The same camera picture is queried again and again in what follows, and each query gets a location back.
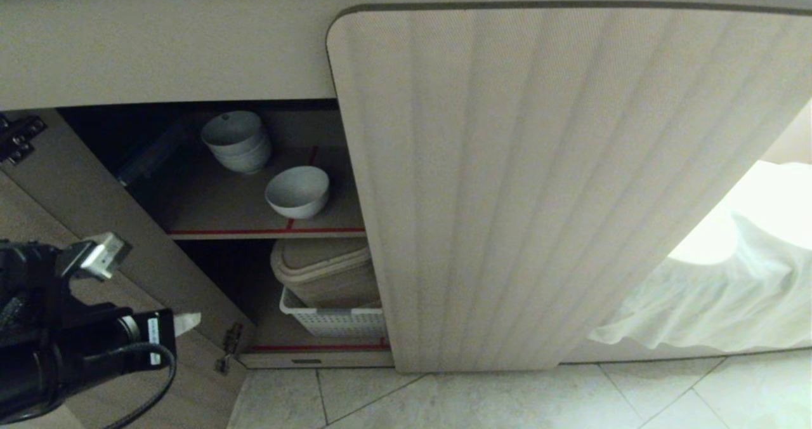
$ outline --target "cabinet door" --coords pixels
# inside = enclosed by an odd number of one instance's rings
[[[133,245],[121,271],[175,313],[200,312],[197,331],[221,345],[243,324],[242,345],[255,325],[160,229],[102,166],[55,110],[36,110],[48,128],[32,140],[26,160],[0,165],[24,192],[78,237],[111,230]]]
[[[809,15],[622,6],[334,22],[400,371],[555,366],[812,96]]]
[[[37,239],[58,247],[79,240],[79,236],[67,230],[3,173],[0,173],[0,238],[12,241]],[[136,312],[163,308],[120,272],[103,284],[93,279],[76,280],[72,282],[72,292],[88,304],[113,302],[120,307],[131,307]],[[195,330],[177,339],[177,349],[178,372],[172,388],[130,427],[223,429],[240,393],[246,369],[239,363],[232,363],[227,376],[215,372],[214,362],[223,351]],[[165,375],[166,371],[154,371],[119,377],[71,397],[53,414],[18,425],[20,428],[56,429],[105,426],[150,398],[159,390]]]

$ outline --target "white bowl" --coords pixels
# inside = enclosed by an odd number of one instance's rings
[[[245,154],[238,156],[221,156],[215,154],[214,157],[217,158],[218,162],[226,169],[231,169],[231,171],[241,172],[243,174],[255,174],[261,171],[265,163],[268,162],[270,152],[270,139],[264,137],[256,148],[252,148]]]
[[[299,166],[273,177],[265,188],[265,199],[287,218],[313,218],[330,197],[330,178],[322,169]]]
[[[266,139],[267,131],[259,115],[239,110],[207,122],[200,137],[217,156],[240,156]]]

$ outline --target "ribbed cabinet door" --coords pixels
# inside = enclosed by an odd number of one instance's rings
[[[400,371],[556,365],[812,96],[812,18],[365,10],[327,37]]]

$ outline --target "cabinet hinge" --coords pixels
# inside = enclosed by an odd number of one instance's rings
[[[227,375],[229,368],[231,368],[231,360],[237,353],[237,347],[240,346],[240,339],[243,336],[243,325],[235,322],[232,327],[226,331],[226,336],[223,337],[223,350],[226,354],[214,363],[215,371],[220,374]]]
[[[0,114],[0,162],[18,165],[34,151],[31,139],[46,128],[46,123],[37,116],[9,121]]]

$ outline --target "container lid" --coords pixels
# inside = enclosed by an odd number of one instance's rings
[[[310,281],[368,264],[366,239],[281,239],[273,244],[270,266],[287,281]]]

